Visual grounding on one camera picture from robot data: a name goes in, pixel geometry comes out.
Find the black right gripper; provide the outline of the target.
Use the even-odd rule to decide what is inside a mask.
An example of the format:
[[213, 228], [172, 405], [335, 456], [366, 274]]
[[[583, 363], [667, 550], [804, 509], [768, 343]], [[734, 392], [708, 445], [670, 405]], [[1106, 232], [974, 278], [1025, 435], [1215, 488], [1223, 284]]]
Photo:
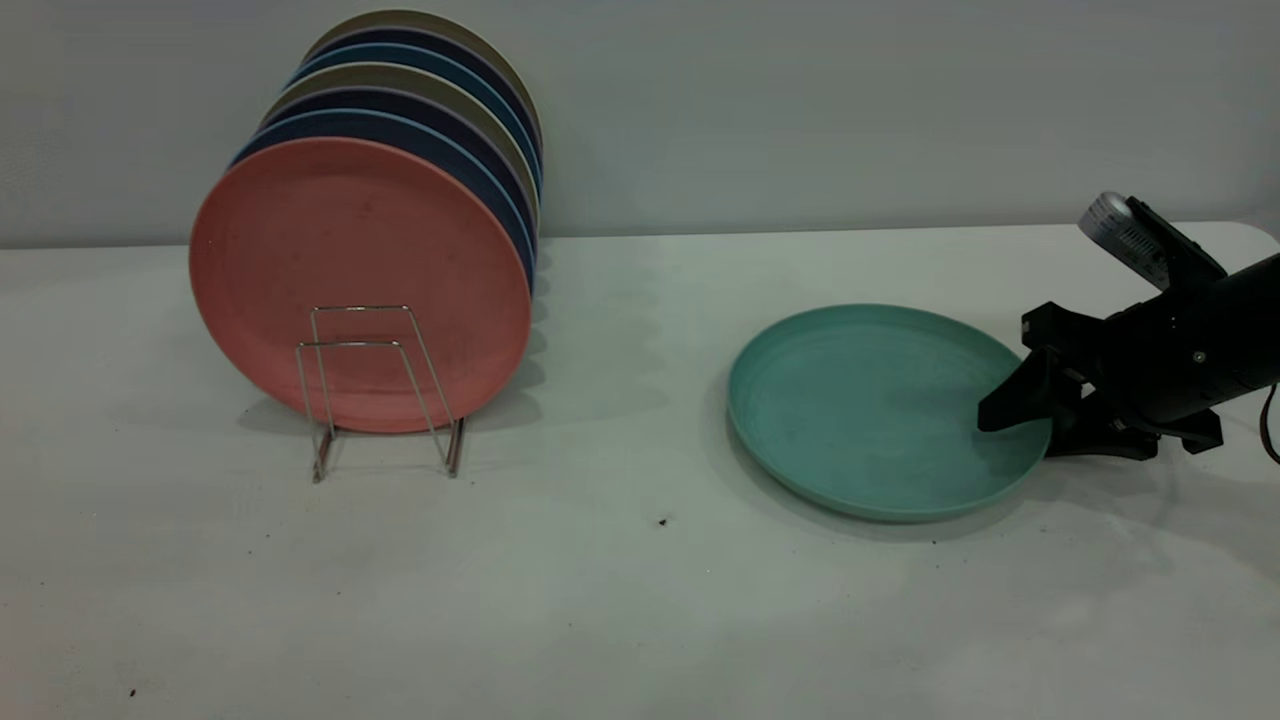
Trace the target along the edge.
[[982, 432], [1048, 419], [1047, 457], [1146, 461], [1165, 436], [1202, 448], [1221, 443], [1221, 402], [1210, 368], [1229, 275], [1184, 284], [1107, 318], [1046, 302], [1023, 318], [1029, 354], [978, 405]]

